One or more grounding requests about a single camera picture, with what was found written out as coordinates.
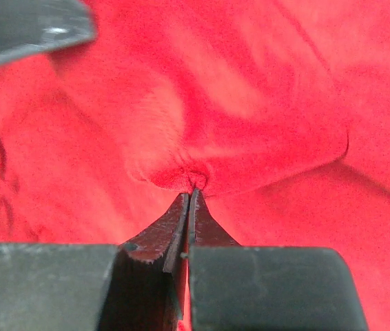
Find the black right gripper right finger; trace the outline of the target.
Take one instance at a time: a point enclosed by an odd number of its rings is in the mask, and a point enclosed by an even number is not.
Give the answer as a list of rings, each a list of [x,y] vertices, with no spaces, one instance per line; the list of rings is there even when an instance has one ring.
[[[235,254],[242,247],[211,215],[203,193],[189,205],[189,295],[193,330],[238,330],[242,271]]]

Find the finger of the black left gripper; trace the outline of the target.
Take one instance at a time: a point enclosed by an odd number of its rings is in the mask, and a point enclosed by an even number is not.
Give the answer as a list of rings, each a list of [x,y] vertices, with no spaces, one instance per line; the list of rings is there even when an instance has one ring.
[[[95,36],[90,9],[80,1],[0,0],[0,65]]]

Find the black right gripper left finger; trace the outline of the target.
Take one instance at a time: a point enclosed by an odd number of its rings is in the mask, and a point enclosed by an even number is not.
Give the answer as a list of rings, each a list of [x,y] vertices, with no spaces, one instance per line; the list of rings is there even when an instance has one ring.
[[[184,315],[189,195],[120,245],[99,330],[176,330]]]

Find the red t-shirt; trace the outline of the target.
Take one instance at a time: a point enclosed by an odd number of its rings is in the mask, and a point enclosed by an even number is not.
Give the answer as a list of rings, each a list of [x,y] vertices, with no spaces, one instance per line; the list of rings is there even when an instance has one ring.
[[[244,245],[345,258],[390,330],[390,1],[87,1],[0,66],[0,241],[122,243],[198,187]]]

